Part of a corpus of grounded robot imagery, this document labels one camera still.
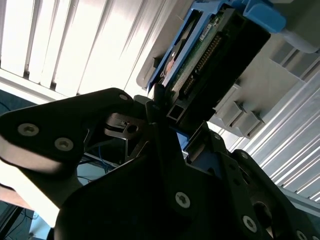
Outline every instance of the blue plastic frame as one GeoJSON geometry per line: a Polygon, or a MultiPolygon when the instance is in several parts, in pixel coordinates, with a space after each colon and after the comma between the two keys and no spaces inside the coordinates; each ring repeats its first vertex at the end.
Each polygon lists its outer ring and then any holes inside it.
{"type": "Polygon", "coordinates": [[[183,25],[180,27],[178,33],[176,34],[174,40],[172,41],[170,47],[165,53],[162,61],[159,66],[153,73],[147,84],[147,92],[149,92],[152,86],[155,83],[156,77],[161,73],[166,64],[167,59],[171,53],[172,48],[176,44],[179,39],[185,25],[188,22],[188,19],[191,16],[191,13],[194,10],[202,12],[202,16],[200,17],[198,23],[196,24],[194,30],[192,31],[190,37],[185,43],[183,49],[181,50],[179,56],[177,57],[171,71],[165,77],[162,85],[166,87],[168,83],[175,77],[178,73],[180,67],[188,56],[190,50],[196,43],[200,34],[204,30],[205,26],[209,23],[210,17],[212,14],[217,14],[223,4],[227,4],[242,12],[243,16],[250,19],[254,23],[260,25],[265,28],[270,33],[279,33],[286,26],[286,19],[283,17],[277,10],[273,8],[272,3],[267,0],[200,0],[195,1],[189,12],[187,13],[183,25]]]}

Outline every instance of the green circuit board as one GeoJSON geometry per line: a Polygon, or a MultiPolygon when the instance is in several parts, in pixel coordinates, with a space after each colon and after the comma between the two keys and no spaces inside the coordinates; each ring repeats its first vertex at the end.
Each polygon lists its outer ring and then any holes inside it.
{"type": "Polygon", "coordinates": [[[169,87],[169,91],[171,91],[172,93],[179,91],[185,84],[186,79],[190,78],[191,73],[200,63],[204,54],[216,37],[219,25],[223,17],[224,16],[222,13],[218,13],[209,21],[209,23],[203,29],[201,35],[194,44],[194,47],[188,54],[188,57],[175,76],[175,79],[172,81],[172,84],[169,87]]]}

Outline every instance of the circuit board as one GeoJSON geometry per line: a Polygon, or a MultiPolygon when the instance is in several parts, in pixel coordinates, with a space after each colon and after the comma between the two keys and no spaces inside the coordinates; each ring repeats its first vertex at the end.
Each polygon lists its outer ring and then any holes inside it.
{"type": "Polygon", "coordinates": [[[221,12],[211,18],[175,76],[175,79],[172,81],[168,89],[169,92],[174,94],[179,91],[184,84],[184,92],[188,92],[188,86],[192,86],[192,83],[196,80],[192,73],[194,71],[197,74],[200,73],[206,63],[208,55],[213,53],[219,43],[221,37],[217,35],[217,33],[223,18],[224,16],[221,12]]]}

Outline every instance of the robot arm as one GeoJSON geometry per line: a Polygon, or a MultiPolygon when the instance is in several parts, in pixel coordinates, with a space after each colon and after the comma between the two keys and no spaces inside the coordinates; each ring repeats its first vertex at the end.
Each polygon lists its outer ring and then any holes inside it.
{"type": "Polygon", "coordinates": [[[316,239],[255,161],[228,152],[206,122],[184,159],[148,98],[111,88],[9,112],[0,123],[0,183],[54,227],[55,239],[316,239]],[[112,138],[126,139],[125,163],[81,186],[83,153],[112,138]]]}

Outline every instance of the blue cable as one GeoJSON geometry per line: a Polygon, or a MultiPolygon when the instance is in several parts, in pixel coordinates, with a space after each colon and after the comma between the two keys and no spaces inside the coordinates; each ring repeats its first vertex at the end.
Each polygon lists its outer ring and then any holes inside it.
{"type": "Polygon", "coordinates": [[[102,156],[101,156],[101,147],[99,146],[98,148],[98,151],[99,151],[99,158],[102,162],[102,167],[104,169],[104,172],[107,173],[107,169],[108,169],[108,165],[104,162],[104,160],[102,159],[102,156]]]}
{"type": "Polygon", "coordinates": [[[3,106],[5,109],[7,109],[9,112],[11,111],[11,109],[1,101],[0,101],[0,105],[3,106]]]}

